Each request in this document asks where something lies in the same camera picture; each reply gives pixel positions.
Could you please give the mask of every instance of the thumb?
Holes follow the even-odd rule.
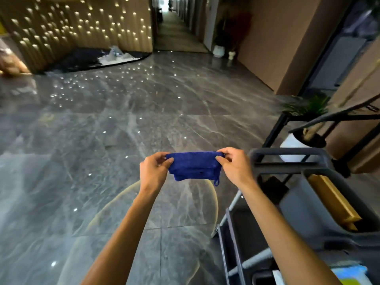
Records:
[[[222,165],[224,166],[225,164],[229,163],[226,158],[223,158],[222,156],[216,156],[215,159]]]
[[[161,166],[164,166],[165,168],[169,169],[170,165],[174,162],[174,158],[169,158],[165,162],[161,164]]]

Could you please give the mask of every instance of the folded blue cloth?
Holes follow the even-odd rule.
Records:
[[[218,186],[221,164],[215,159],[216,156],[224,157],[224,154],[221,152],[170,153],[166,155],[166,158],[174,158],[174,162],[169,167],[169,173],[174,175],[176,181],[209,179]]]

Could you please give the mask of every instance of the corridor floor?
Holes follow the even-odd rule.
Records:
[[[180,52],[208,52],[175,12],[163,13],[163,22],[159,24],[154,48],[156,50]]]
[[[244,67],[198,53],[1,79],[0,92],[0,284],[12,285],[80,284],[147,155],[260,147],[279,111]],[[223,173],[218,187],[168,175],[127,284],[224,284],[211,234],[236,190]]]

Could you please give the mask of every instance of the cleaning cart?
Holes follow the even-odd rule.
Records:
[[[314,162],[262,162],[265,156],[315,155]],[[380,284],[380,218],[334,171],[331,157],[318,148],[260,148],[249,153],[254,177],[268,198],[306,243],[334,267],[361,264],[372,284]],[[331,182],[363,217],[361,233],[338,225],[307,181],[310,174]],[[278,175],[294,175],[281,182]],[[227,285],[276,284],[272,252],[239,190],[217,226]]]

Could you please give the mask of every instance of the red plant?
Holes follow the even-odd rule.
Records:
[[[248,35],[249,28],[251,27],[251,19],[251,13],[241,12],[227,20],[225,31],[231,38],[231,51],[235,51]]]

